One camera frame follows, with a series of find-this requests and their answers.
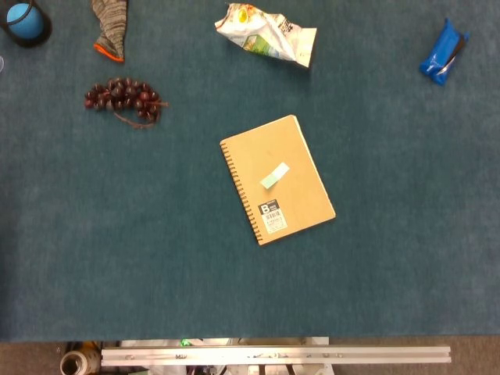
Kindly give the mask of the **small light blue paper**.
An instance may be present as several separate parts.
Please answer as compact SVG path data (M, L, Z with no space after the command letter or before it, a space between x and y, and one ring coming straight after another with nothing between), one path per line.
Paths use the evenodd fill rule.
M275 185L288 171L290 170L290 167L282 162L280 163L269 175L264 177L261 181L260 184L265 188L265 189L270 189L273 185Z

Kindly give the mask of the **blue snack packet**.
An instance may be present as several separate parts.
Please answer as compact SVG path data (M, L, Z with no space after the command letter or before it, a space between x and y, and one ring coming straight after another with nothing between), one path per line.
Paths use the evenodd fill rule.
M444 26L428 57L419 65L419 71L435 84L444 86L455 65L457 56L466 47L468 34L456 30L452 21L445 18Z

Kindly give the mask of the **tan spiral notebook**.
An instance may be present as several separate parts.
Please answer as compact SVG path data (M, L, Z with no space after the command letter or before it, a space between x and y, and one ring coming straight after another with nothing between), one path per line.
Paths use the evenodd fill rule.
M223 139L220 148L259 245L336 217L296 116ZM280 163L290 170L265 189L260 181Z

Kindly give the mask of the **blue felt table cloth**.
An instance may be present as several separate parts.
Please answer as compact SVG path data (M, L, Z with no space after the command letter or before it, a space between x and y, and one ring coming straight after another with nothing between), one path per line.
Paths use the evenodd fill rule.
M317 29L306 69L218 34L232 1L129 0L122 64L89 0L0 29L0 341L499 334L500 0L245 0ZM84 108L116 77L154 127ZM288 114L336 218L261 246L220 141Z

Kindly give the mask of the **crumpled white snack bag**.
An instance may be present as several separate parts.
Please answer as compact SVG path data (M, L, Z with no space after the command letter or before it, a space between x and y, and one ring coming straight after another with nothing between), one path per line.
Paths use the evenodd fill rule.
M300 27L280 13L245 3L230 3L216 31L247 52L309 67L317 29Z

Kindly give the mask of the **bunch of dark red grapes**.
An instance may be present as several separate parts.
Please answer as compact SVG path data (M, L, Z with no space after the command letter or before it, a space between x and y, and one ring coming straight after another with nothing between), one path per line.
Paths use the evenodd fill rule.
M84 95L84 108L108 110L135 130L154 127L170 104L149 83L130 77L110 78L106 84L93 84Z

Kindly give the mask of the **grey striped work glove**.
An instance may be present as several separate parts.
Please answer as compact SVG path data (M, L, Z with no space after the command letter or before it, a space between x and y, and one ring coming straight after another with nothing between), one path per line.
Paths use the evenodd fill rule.
M117 63L124 62L127 5L127 0L91 0L91 9L101 28L94 48L97 52Z

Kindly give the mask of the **brown tape roll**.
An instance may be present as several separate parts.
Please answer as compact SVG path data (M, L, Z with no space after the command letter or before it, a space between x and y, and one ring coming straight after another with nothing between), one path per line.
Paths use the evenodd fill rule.
M59 364L62 375L96 375L100 370L101 357L95 350L85 349L67 352Z

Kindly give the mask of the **black mesh pen holder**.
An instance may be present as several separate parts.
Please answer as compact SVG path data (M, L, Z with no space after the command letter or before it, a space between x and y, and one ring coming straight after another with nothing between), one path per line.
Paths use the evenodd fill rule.
M40 13L43 17L43 20L44 20L44 30L43 30L42 34L40 34L37 38L30 39L30 40L21 39L21 38L14 36L12 32L7 30L7 24L6 24L5 18L6 18L8 8L11 5L15 5L17 2L27 2L27 3L32 2L37 7L37 9L40 11ZM35 46L43 44L45 41L48 40L48 38L50 37L51 32L52 32L52 22L49 19L46 12L36 2L36 0L0 0L0 28L5 32L5 34L9 37L9 39L11 41L13 41L15 44L17 44L23 48L33 48Z

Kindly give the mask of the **blue ball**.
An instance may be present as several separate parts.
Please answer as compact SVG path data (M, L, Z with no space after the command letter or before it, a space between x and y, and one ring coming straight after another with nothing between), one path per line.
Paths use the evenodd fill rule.
M15 5L11 5L5 20L7 30L21 39L35 39L44 30L43 17L32 2L17 2Z

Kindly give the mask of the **aluminium profile rail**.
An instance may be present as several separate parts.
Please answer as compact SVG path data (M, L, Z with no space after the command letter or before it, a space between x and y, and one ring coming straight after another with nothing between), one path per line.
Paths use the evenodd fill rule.
M107 348L103 366L450 363L448 346L185 346Z

